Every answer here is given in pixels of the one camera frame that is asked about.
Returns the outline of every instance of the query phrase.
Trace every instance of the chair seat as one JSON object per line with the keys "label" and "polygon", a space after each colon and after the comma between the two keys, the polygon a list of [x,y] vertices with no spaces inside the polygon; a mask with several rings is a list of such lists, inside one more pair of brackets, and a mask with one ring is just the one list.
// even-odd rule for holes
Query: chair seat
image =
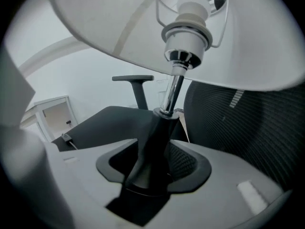
{"label": "chair seat", "polygon": [[[119,106],[109,106],[67,132],[78,149],[102,146],[125,139],[145,141],[153,112]],[[187,142],[185,131],[179,121],[171,139]],[[59,137],[53,141],[59,151],[74,150]]]}

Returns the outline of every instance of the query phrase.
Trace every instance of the white lampshade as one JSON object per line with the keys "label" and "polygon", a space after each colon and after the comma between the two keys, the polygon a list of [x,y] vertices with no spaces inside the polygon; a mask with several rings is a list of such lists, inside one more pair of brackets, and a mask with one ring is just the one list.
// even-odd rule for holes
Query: white lampshade
{"label": "white lampshade", "polygon": [[[155,0],[50,0],[55,12],[80,41],[110,56],[170,74],[164,58],[162,26]],[[175,9],[177,0],[162,0]],[[165,24],[176,14],[163,6]],[[217,44],[225,9],[212,14],[207,28]],[[185,78],[244,90],[280,90],[305,78],[304,36],[281,0],[230,0],[224,39],[204,53]]]}

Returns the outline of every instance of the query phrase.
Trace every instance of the chair armrest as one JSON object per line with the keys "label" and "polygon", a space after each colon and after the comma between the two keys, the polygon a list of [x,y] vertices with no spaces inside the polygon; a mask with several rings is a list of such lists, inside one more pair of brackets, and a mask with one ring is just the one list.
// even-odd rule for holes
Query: chair armrest
{"label": "chair armrest", "polygon": [[132,85],[133,93],[135,100],[137,101],[139,109],[148,109],[144,90],[143,83],[146,81],[153,81],[153,75],[122,75],[122,76],[113,76],[112,80],[114,82],[127,81]]}

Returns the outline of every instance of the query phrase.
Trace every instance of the white desk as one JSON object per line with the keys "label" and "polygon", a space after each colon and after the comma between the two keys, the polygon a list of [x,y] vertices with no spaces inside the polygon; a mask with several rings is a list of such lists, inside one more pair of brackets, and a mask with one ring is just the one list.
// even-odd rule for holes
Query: white desk
{"label": "white desk", "polygon": [[31,131],[33,131],[34,129],[39,129],[41,133],[40,137],[43,137],[43,139],[48,142],[53,141],[55,139],[55,136],[47,123],[44,110],[50,109],[62,103],[66,103],[67,108],[69,110],[69,120],[71,121],[70,127],[75,127],[77,125],[77,121],[73,114],[69,97],[67,95],[50,98],[30,104],[23,116],[20,127],[28,127]]}

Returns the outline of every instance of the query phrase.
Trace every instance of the lampshade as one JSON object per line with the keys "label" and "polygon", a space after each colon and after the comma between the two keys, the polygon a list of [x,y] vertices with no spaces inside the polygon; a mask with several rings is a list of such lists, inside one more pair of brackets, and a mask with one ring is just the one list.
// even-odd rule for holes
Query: lampshade
{"label": "lampshade", "polygon": [[[175,9],[177,0],[161,0]],[[51,0],[55,12],[80,41],[115,58],[170,74],[155,0]],[[165,24],[176,14],[164,6]],[[217,43],[225,9],[207,28]],[[279,90],[305,77],[304,36],[281,0],[230,0],[222,44],[205,52],[185,78],[244,90]]]}

